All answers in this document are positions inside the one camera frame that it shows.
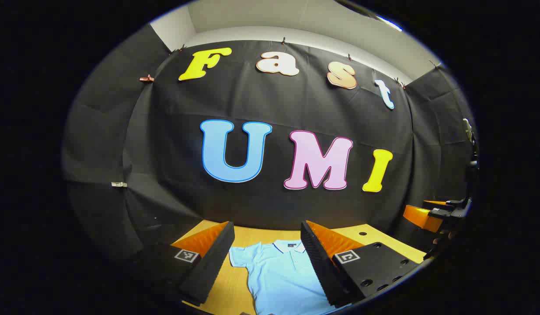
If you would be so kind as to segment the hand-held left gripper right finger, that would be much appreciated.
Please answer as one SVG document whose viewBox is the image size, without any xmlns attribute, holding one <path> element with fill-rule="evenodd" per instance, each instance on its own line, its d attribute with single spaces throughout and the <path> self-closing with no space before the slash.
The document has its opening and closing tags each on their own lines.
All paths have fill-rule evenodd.
<svg viewBox="0 0 540 315">
<path fill-rule="evenodd" d="M 340 308 L 378 295 L 418 263 L 376 241 L 362 245 L 311 221 L 302 221 L 300 239 L 330 305 Z"/>
</svg>

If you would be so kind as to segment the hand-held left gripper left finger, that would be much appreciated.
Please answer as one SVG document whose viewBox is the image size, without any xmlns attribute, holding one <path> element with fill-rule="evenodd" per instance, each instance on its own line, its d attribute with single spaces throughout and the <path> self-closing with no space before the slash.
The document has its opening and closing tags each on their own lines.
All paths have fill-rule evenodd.
<svg viewBox="0 0 540 315">
<path fill-rule="evenodd" d="M 180 241 L 156 243 L 132 256 L 132 275 L 158 297 L 171 302 L 206 303 L 235 238 L 232 221 Z"/>
</svg>

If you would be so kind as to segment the light blue T-shirt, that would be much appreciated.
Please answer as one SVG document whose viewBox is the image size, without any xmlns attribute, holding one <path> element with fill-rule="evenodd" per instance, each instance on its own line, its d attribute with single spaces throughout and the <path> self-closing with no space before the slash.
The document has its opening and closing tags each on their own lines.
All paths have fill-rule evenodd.
<svg viewBox="0 0 540 315">
<path fill-rule="evenodd" d="M 245 268 L 256 315 L 328 315 L 330 305 L 300 240 L 230 247 L 230 265 Z"/>
</svg>

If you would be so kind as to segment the black backdrop cloth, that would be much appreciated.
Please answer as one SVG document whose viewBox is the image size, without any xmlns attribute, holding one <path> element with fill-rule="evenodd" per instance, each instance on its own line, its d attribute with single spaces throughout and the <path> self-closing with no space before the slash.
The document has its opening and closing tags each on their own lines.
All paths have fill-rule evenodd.
<svg viewBox="0 0 540 315">
<path fill-rule="evenodd" d="M 154 82 L 140 82 L 147 75 Z M 286 42 L 170 52 L 152 26 L 78 92 L 63 173 L 99 248 L 125 259 L 202 220 L 298 231 L 361 224 L 426 251 L 406 205 L 461 200 L 478 130 L 443 66 L 402 88 L 369 66 Z M 112 187 L 126 182 L 128 187 Z"/>
</svg>

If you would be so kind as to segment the ceiling light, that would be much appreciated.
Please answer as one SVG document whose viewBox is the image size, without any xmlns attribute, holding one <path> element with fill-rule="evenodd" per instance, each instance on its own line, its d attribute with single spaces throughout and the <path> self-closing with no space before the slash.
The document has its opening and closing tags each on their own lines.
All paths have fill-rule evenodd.
<svg viewBox="0 0 540 315">
<path fill-rule="evenodd" d="M 379 20 L 380 22 L 382 22 L 382 23 L 384 23 L 384 24 L 386 24 L 386 25 L 388 25 L 388 26 L 394 28 L 394 29 L 397 30 L 398 32 L 402 32 L 402 31 L 403 31 L 402 28 L 400 28 L 400 26 L 398 26 L 397 24 L 395 24 L 395 23 L 393 23 L 393 22 L 391 22 L 391 21 L 389 21 L 389 20 L 384 19 L 383 17 L 376 16 L 376 19 Z"/>
</svg>

